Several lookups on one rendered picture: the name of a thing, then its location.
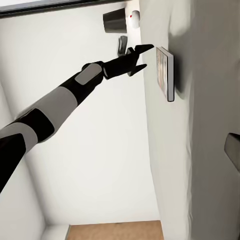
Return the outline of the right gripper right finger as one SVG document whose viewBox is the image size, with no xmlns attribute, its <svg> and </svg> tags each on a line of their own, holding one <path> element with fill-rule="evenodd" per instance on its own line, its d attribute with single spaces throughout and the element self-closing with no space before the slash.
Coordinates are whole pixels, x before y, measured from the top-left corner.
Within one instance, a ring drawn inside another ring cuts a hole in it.
<svg viewBox="0 0 240 240">
<path fill-rule="evenodd" d="M 240 135 L 235 133 L 229 133 L 227 135 L 224 151 L 230 158 L 234 166 L 240 173 Z"/>
</svg>

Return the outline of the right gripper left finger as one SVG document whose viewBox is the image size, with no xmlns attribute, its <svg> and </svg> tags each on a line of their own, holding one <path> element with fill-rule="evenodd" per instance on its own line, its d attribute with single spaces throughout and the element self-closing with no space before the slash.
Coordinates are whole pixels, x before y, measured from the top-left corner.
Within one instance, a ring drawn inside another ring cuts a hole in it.
<svg viewBox="0 0 240 240">
<path fill-rule="evenodd" d="M 22 133 L 0 138 L 0 193 L 26 153 Z"/>
</svg>

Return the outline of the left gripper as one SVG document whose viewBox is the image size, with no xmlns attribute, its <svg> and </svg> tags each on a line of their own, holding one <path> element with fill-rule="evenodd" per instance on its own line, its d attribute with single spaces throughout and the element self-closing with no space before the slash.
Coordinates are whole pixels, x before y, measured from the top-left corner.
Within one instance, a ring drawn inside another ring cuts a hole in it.
<svg viewBox="0 0 240 240">
<path fill-rule="evenodd" d="M 112 61 L 117 67 L 118 76 L 123 74 L 128 74 L 130 77 L 135 75 L 137 72 L 144 69 L 147 64 L 141 64 L 137 65 L 137 61 L 139 60 L 140 54 L 154 48 L 155 46 L 153 44 L 141 44 L 136 45 L 133 49 L 132 47 L 129 47 L 126 49 L 126 55 L 113 59 Z"/>
</svg>

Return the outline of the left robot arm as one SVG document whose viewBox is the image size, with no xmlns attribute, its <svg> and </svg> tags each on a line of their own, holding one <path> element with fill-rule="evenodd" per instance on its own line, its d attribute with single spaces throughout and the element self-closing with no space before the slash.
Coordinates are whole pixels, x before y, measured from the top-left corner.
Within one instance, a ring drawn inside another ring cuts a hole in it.
<svg viewBox="0 0 240 240">
<path fill-rule="evenodd" d="M 116 59 L 87 64 L 60 86 L 32 103 L 15 116 L 15 121 L 0 129 L 0 139 L 22 133 L 26 152 L 37 144 L 53 137 L 73 111 L 94 91 L 105 78 L 110 80 L 123 74 L 130 77 L 147 64 L 137 65 L 140 54 L 154 48 L 153 44 L 141 44 L 127 48 L 128 37 L 117 39 Z"/>
</svg>

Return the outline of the hardback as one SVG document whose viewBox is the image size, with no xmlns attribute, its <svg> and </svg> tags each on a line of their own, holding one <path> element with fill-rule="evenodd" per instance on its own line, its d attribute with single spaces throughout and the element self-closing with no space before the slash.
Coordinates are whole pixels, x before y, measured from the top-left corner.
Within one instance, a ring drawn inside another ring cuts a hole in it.
<svg viewBox="0 0 240 240">
<path fill-rule="evenodd" d="M 168 102 L 175 101 L 175 56 L 165 48 L 156 48 L 157 82 Z"/>
</svg>

